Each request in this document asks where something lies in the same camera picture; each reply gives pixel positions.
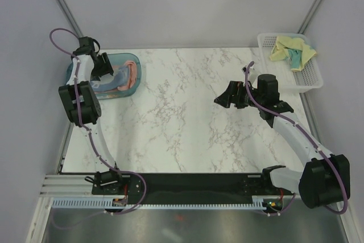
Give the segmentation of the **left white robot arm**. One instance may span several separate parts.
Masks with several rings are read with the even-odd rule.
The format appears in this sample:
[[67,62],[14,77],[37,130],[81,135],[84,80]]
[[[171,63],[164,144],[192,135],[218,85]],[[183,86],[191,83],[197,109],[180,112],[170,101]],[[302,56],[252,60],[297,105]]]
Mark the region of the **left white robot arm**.
[[68,119],[82,129],[95,154],[96,173],[86,181],[94,188],[106,188],[112,194],[123,191],[122,176],[117,172],[117,164],[111,155],[100,123],[101,106],[92,88],[91,80],[99,80],[114,71],[106,53],[98,54],[98,42],[90,37],[78,39],[79,47],[71,53],[73,68],[68,82],[59,88],[59,95]]

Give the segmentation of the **yellow cloth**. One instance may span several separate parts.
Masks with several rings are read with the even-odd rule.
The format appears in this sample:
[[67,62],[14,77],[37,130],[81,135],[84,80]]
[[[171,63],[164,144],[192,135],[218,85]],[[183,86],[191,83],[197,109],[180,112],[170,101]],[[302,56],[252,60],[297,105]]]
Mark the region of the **yellow cloth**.
[[280,35],[276,38],[276,43],[271,51],[270,60],[271,61],[285,60],[288,61],[289,63],[288,49],[302,51],[302,58],[301,58],[302,70],[304,69],[306,63],[317,55],[316,50],[314,50],[309,44],[306,44],[306,42],[302,38],[298,37],[292,38],[289,36]]

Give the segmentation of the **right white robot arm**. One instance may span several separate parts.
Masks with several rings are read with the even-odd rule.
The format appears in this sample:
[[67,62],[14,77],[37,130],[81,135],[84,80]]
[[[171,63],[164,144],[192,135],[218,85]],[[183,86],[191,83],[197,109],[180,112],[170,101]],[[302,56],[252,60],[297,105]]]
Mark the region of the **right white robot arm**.
[[292,107],[280,99],[274,75],[262,74],[256,80],[255,88],[249,77],[244,82],[231,81],[214,103],[224,108],[257,108],[261,119],[286,140],[304,166],[302,172],[270,167],[268,175],[260,180],[261,190],[273,194],[283,188],[297,193],[310,209],[324,206],[333,212],[331,204],[341,202],[342,209],[336,214],[344,214],[350,198],[349,160],[343,154],[330,152],[306,130]]

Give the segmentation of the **blue cloth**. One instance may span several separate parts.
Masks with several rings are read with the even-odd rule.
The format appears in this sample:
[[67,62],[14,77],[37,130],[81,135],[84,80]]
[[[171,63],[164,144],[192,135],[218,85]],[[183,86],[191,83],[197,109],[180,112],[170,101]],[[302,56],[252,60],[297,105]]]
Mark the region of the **blue cloth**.
[[109,92],[127,84],[130,75],[130,68],[126,65],[115,66],[113,75],[101,76],[99,80],[92,80],[91,87],[95,92]]

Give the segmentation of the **pink towel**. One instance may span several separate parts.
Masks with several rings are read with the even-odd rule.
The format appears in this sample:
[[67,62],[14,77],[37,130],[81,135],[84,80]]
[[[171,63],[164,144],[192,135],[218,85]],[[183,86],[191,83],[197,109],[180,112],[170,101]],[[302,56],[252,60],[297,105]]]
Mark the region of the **pink towel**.
[[138,73],[136,62],[127,60],[123,65],[114,65],[113,69],[114,78],[111,82],[112,90],[126,91],[135,85]]

